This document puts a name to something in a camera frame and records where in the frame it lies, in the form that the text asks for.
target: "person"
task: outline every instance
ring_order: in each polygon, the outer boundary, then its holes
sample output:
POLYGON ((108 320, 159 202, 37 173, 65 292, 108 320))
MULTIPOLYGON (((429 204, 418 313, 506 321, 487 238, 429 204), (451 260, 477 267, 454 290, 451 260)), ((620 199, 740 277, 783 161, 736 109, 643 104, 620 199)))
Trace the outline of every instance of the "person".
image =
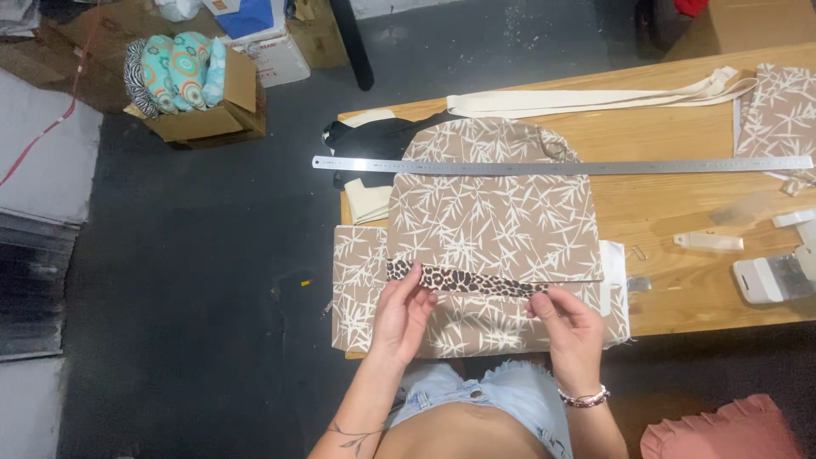
POLYGON ((420 277, 416 261, 383 290, 369 352, 309 459, 628 458, 602 403, 598 313, 562 288, 535 293, 527 318, 549 331, 554 377, 508 361, 463 381, 447 363, 412 363, 438 299, 420 277))

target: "black chair leg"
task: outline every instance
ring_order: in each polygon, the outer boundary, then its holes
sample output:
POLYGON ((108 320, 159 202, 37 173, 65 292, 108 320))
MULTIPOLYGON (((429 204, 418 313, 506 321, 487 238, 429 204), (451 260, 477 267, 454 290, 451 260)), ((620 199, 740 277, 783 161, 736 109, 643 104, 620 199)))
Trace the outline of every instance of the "black chair leg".
POLYGON ((349 0, 329 0, 331 10, 335 13, 337 29, 346 47, 348 60, 352 64, 354 78, 357 85, 363 91, 368 91, 374 86, 374 70, 368 61, 366 48, 362 44, 360 29, 357 28, 357 18, 354 17, 354 10, 349 0))

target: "zebra print fabric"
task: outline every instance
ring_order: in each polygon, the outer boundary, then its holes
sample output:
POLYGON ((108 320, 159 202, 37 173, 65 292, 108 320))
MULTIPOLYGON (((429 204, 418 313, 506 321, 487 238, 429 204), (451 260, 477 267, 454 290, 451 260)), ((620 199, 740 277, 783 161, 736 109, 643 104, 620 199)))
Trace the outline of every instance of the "zebra print fabric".
POLYGON ((144 38, 131 42, 125 55, 125 92, 133 104, 148 118, 158 118, 159 111, 150 99, 148 88, 144 85, 142 70, 142 50, 147 44, 144 38))

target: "belt loop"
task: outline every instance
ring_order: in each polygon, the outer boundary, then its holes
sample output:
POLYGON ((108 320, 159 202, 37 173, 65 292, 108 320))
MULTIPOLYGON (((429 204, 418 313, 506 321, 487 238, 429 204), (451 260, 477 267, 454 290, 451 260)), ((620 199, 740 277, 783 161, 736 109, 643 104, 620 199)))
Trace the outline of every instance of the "belt loop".
POLYGON ((424 392, 418 392, 416 395, 417 401, 419 401, 419 409, 428 409, 431 407, 431 402, 428 401, 428 394, 424 392))

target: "woman's left hand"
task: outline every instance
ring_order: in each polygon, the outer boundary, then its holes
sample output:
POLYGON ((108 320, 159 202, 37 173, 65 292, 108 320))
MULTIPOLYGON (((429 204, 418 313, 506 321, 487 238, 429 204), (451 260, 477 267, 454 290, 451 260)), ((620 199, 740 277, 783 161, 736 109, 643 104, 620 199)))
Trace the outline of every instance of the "woman's left hand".
POLYGON ((438 300, 430 288, 419 285, 421 278, 422 264, 414 261, 403 280, 388 281, 377 302, 370 356, 404 369, 416 355, 438 300))

